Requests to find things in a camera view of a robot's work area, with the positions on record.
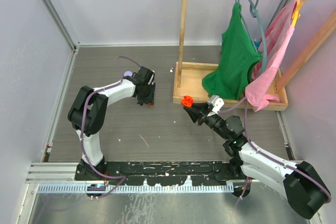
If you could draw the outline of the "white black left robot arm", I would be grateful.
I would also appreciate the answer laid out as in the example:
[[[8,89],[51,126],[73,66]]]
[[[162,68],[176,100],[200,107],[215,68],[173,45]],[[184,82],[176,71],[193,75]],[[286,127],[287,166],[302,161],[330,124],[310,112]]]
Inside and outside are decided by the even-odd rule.
[[[80,88],[69,112],[68,121],[79,137],[82,158],[78,174],[91,177],[119,179],[109,176],[101,151],[99,132],[103,127],[107,108],[126,98],[134,97],[137,104],[154,104],[155,72],[141,66],[137,72],[125,75],[121,80],[100,88]]]

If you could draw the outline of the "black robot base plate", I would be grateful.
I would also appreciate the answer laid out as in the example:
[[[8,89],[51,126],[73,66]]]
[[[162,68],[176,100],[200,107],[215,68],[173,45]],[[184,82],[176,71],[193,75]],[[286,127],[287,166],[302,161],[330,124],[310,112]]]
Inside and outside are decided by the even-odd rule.
[[[245,182],[242,173],[233,174],[230,163],[222,161],[105,162],[97,170],[106,176],[124,176],[123,185],[182,186],[190,178],[192,186],[226,185],[229,180]]]

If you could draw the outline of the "orange earbud charging case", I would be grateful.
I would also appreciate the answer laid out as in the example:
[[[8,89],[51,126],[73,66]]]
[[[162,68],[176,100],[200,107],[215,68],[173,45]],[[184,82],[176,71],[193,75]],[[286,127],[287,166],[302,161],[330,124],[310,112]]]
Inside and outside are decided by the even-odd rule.
[[[185,95],[183,99],[181,100],[181,105],[190,108],[194,103],[194,99],[189,96]]]

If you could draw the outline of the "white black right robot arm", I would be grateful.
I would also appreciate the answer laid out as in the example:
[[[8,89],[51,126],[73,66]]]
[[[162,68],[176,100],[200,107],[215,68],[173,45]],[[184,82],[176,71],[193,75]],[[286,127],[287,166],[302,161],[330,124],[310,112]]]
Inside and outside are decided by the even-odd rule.
[[[324,204],[331,202],[330,191],[311,164],[288,161],[257,146],[247,136],[246,123],[240,117],[223,119],[220,116],[223,99],[215,95],[207,102],[194,103],[185,96],[181,104],[194,123],[206,124],[224,139],[233,177],[246,176],[262,182],[287,199],[290,207],[305,219],[311,219]]]

